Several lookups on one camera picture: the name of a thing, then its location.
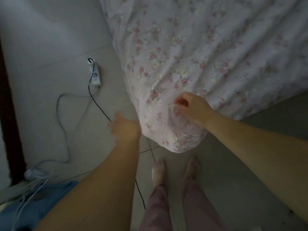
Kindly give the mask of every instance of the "hand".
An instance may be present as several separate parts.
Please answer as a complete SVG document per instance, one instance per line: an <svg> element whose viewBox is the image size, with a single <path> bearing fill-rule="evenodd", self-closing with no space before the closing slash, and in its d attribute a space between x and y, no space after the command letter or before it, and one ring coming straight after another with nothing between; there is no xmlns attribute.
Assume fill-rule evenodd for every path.
<svg viewBox="0 0 308 231"><path fill-rule="evenodd" d="M116 113L115 120L108 126L111 129L111 134L116 137L116 144L129 144L140 139L139 122L127 120L121 113Z"/></svg>
<svg viewBox="0 0 308 231"><path fill-rule="evenodd" d="M176 112L182 114L196 126L205 129L209 120L217 115L205 99L189 92L181 93L174 103L178 105Z"/></svg>

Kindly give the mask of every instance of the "blue cloth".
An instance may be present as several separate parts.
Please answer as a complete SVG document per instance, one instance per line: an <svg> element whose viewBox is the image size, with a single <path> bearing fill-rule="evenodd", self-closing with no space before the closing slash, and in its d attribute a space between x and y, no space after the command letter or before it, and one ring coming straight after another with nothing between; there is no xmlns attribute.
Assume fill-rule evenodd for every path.
<svg viewBox="0 0 308 231"><path fill-rule="evenodd" d="M22 210L15 224L15 230L33 230L39 221L59 202L71 189L78 184L71 181L64 184L46 184L31 199ZM41 186L37 185L26 195L25 201L19 207L18 212L24 206L29 197ZM16 210L22 199L13 202L0 213L0 231L11 231Z"/></svg>

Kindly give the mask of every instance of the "pink pajama pants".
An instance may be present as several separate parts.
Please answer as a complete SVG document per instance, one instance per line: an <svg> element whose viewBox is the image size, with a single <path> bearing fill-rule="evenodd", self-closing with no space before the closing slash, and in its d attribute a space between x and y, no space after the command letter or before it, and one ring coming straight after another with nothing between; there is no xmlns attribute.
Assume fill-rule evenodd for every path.
<svg viewBox="0 0 308 231"><path fill-rule="evenodd" d="M183 209L187 231L227 230L219 214L193 179L186 179L183 189ZM172 231L167 188L158 185L149 199L139 231Z"/></svg>

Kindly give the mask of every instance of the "foot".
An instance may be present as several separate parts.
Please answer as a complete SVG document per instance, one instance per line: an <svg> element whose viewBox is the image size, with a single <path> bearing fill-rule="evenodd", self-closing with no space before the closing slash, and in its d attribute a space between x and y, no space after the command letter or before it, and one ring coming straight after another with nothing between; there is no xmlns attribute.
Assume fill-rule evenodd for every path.
<svg viewBox="0 0 308 231"><path fill-rule="evenodd" d="M152 180L154 187L165 183L166 179L166 164L163 159L160 159L152 167Z"/></svg>
<svg viewBox="0 0 308 231"><path fill-rule="evenodd" d="M201 170L201 164L195 155L192 155L187 163L184 179L196 179L198 172Z"/></svg>

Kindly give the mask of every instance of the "pink flower pattern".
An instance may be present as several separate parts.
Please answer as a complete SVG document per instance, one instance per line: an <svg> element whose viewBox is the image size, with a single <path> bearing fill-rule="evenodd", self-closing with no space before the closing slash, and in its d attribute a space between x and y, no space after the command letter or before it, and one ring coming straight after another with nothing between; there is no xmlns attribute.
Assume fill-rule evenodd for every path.
<svg viewBox="0 0 308 231"><path fill-rule="evenodd" d="M178 153L205 138L176 112L182 91L240 120L308 89L308 0L275 0L253 16L266 1L101 0L146 137Z"/></svg>

